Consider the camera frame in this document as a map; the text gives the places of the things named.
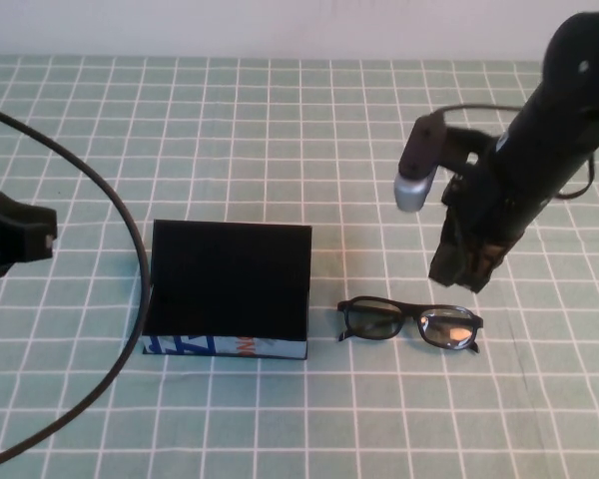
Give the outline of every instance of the black box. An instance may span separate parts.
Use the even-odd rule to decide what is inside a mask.
[[[312,228],[155,220],[146,354],[306,359]]]

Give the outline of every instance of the black eyeglass frame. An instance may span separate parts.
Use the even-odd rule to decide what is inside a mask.
[[[352,306],[354,307],[355,303],[360,302],[360,301],[374,301],[377,303],[391,305],[391,306],[399,309],[400,314],[398,314],[396,311],[390,311],[390,310],[386,311],[386,313],[388,313],[388,314],[399,317],[399,325],[397,326],[395,331],[391,334],[378,337],[377,335],[365,335],[362,332],[357,332],[357,329],[351,327],[350,323],[348,321],[348,314],[350,313],[351,310],[354,310],[354,309],[351,309],[351,307]],[[379,308],[374,308],[371,306],[366,306],[366,307],[369,307],[374,310],[379,309]],[[456,319],[455,320],[455,322],[459,325],[467,325],[467,326],[471,327],[472,333],[470,335],[470,339],[468,341],[466,341],[464,346],[452,347],[452,346],[448,346],[446,344],[434,342],[434,341],[428,339],[428,337],[426,337],[426,333],[423,330],[423,326],[421,325],[421,321],[419,321],[419,319],[423,316],[423,314],[425,312],[432,310],[432,309],[453,309],[455,311],[463,312],[469,316],[466,319]],[[478,316],[474,312],[472,312],[470,309],[463,307],[463,306],[457,306],[457,305],[451,305],[451,304],[417,304],[417,303],[396,301],[394,299],[388,299],[385,297],[378,297],[378,296],[356,296],[351,299],[345,299],[343,301],[340,301],[337,304],[337,311],[344,313],[344,323],[346,325],[346,330],[339,335],[339,338],[337,339],[338,341],[343,341],[351,336],[359,337],[361,339],[369,339],[369,340],[373,340],[373,341],[384,341],[387,339],[391,339],[393,337],[396,337],[401,332],[401,330],[403,329],[403,327],[406,324],[406,321],[408,319],[412,319],[417,324],[417,329],[419,330],[419,335],[421,336],[421,338],[432,346],[440,347],[442,349],[450,349],[453,351],[458,351],[458,350],[463,350],[463,349],[472,349],[475,352],[479,352],[479,346],[477,345],[477,343],[475,341],[476,341],[477,333],[479,332],[479,329],[483,328],[483,318],[481,316]]]

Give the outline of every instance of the black cable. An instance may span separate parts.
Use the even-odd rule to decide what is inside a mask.
[[[521,111],[521,107],[515,107],[512,105],[491,105],[491,104],[487,104],[487,103],[459,103],[457,105],[448,105],[447,107],[438,108],[437,110],[435,110],[432,113],[433,113],[433,115],[442,115],[443,116],[444,113],[454,112],[457,110],[499,110],[499,111],[505,111],[505,112],[518,113]],[[594,180],[595,180],[595,156],[594,156],[594,154],[592,154],[592,155],[590,155],[590,158],[588,158],[588,184],[581,190],[578,190],[573,193],[567,193],[567,194],[560,193],[555,198],[557,200],[574,200],[575,198],[579,198],[590,189]]]
[[[131,216],[131,213],[124,205],[120,197],[116,194],[116,192],[109,186],[109,184],[98,175],[91,167],[89,167],[86,163],[76,157],[74,154],[58,145],[56,142],[51,140],[50,138],[44,136],[43,134],[31,129],[27,125],[0,113],[0,123],[3,123],[9,127],[18,130],[24,135],[32,138],[36,142],[44,145],[45,147],[51,149],[59,156],[64,158],[67,162],[72,164],[82,173],[84,173],[87,177],[89,177],[93,182],[100,187],[100,189],[105,193],[107,197],[111,200],[113,205],[116,207],[124,223],[129,229],[129,233],[131,234],[131,238],[133,240],[133,245],[138,254],[138,261],[140,263],[140,281],[142,284],[142,291],[140,297],[140,306],[138,309],[138,315],[133,327],[133,330],[130,334],[129,340],[125,344],[120,356],[117,361],[111,367],[106,376],[102,379],[102,381],[84,398],[82,399],[75,407],[66,412],[63,416],[59,417],[55,422],[49,424],[44,429],[35,433],[28,439],[10,447],[9,449],[0,452],[0,465],[13,459],[14,457],[22,454],[26,450],[36,446],[40,442],[47,439],[52,434],[56,433],[64,426],[69,424],[73,419],[79,416],[82,412],[85,411],[91,404],[93,404],[113,383],[116,376],[120,373],[127,360],[131,356],[133,349],[140,339],[142,334],[142,330],[144,328],[144,324],[147,318],[147,310],[149,308],[149,295],[150,295],[150,276],[149,276],[149,261],[147,259],[147,252],[144,248],[144,243],[142,241],[142,236],[138,231],[138,228]]]

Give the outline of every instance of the black clamp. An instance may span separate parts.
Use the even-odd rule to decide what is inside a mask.
[[[0,192],[0,277],[15,263],[51,258],[57,237],[54,210],[23,205]]]

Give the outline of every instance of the table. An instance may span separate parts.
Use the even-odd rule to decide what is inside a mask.
[[[528,62],[0,56],[0,110],[104,176],[149,250],[153,219],[313,226],[307,361],[138,346],[104,397],[0,478],[599,478],[599,152],[589,193],[548,206],[479,295],[426,277],[448,173],[419,214],[392,196],[417,117],[522,105],[539,80]],[[447,118],[500,134],[512,117]],[[104,376],[139,285],[106,197],[2,126],[0,190],[60,222],[52,260],[0,280],[2,450]],[[335,306],[358,294],[469,307],[481,353],[433,348],[413,324],[338,343]]]

